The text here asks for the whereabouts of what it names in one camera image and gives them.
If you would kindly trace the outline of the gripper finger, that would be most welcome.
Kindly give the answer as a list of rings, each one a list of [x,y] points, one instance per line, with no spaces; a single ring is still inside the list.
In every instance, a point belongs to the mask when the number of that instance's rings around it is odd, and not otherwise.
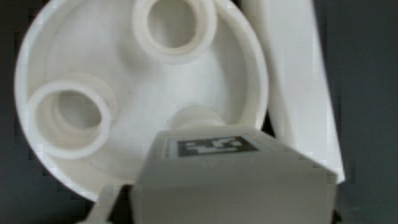
[[[130,192],[130,185],[104,188],[86,220],[75,224],[134,224]]]

